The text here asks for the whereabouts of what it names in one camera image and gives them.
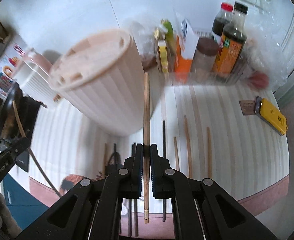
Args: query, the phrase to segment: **white plastic bag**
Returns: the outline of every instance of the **white plastic bag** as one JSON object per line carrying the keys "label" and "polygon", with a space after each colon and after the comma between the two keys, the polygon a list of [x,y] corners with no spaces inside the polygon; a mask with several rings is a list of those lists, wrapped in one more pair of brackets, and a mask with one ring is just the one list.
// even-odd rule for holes
{"label": "white plastic bag", "polygon": [[242,79],[257,89],[277,90],[287,81],[287,58],[275,40],[279,30],[269,12],[259,12],[246,19],[247,41],[237,64],[243,64]]}
{"label": "white plastic bag", "polygon": [[156,65],[154,31],[156,28],[166,31],[160,24],[160,20],[148,14],[139,14],[133,18],[127,18],[121,24],[121,27],[128,30],[134,37],[144,70]]}

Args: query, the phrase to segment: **wooden chopstick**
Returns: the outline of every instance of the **wooden chopstick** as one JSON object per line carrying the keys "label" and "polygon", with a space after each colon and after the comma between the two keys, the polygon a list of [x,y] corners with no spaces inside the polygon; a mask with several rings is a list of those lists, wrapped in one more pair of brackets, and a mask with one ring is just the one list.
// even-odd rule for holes
{"label": "wooden chopstick", "polygon": [[149,222],[149,172],[150,172],[150,83],[149,74],[144,76],[144,126],[143,126],[143,177],[144,177],[144,218]]}
{"label": "wooden chopstick", "polygon": [[184,115],[184,121],[185,121],[184,122],[185,123],[185,135],[186,135],[186,142],[187,142],[188,175],[189,175],[189,178],[192,179],[191,145],[190,145],[188,122],[187,122],[186,115]]}
{"label": "wooden chopstick", "polygon": [[[165,120],[163,120],[163,157],[166,158],[166,126]],[[167,199],[163,199],[163,222],[166,222],[167,215]]]}
{"label": "wooden chopstick", "polygon": [[177,146],[176,137],[174,137],[174,147],[175,147],[176,170],[179,171],[179,156],[178,156],[178,146]]}
{"label": "wooden chopstick", "polygon": [[212,177],[211,166],[212,166],[212,156],[211,156],[211,136],[210,128],[207,127],[207,140],[208,140],[208,177]]}

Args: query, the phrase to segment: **brown jar lid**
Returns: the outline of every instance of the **brown jar lid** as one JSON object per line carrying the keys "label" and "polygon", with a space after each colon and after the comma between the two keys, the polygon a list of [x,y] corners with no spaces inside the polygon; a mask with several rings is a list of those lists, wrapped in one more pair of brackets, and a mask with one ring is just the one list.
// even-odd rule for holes
{"label": "brown jar lid", "polygon": [[216,56],[219,51],[219,46],[213,39],[199,38],[197,50],[207,56]]}

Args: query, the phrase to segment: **bottle label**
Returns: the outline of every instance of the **bottle label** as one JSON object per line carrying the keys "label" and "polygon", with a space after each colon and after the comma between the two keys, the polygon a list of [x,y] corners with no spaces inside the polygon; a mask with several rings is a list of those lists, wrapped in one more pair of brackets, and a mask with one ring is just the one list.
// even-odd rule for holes
{"label": "bottle label", "polygon": [[214,33],[214,32],[212,32],[212,34],[213,34],[213,36],[212,36],[213,40],[216,41],[217,44],[219,44],[221,37],[219,35],[217,35],[216,33]]}
{"label": "bottle label", "polygon": [[242,50],[242,44],[227,38],[222,34],[219,43],[219,52],[213,66],[214,72],[230,74],[236,63],[239,53]]}

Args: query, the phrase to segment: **yellow box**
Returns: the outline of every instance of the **yellow box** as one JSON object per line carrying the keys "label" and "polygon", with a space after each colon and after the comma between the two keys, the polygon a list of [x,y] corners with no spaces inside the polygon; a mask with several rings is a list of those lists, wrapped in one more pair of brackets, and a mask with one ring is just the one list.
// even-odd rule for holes
{"label": "yellow box", "polygon": [[282,135],[286,134],[286,117],[266,98],[262,99],[260,115],[274,126]]}

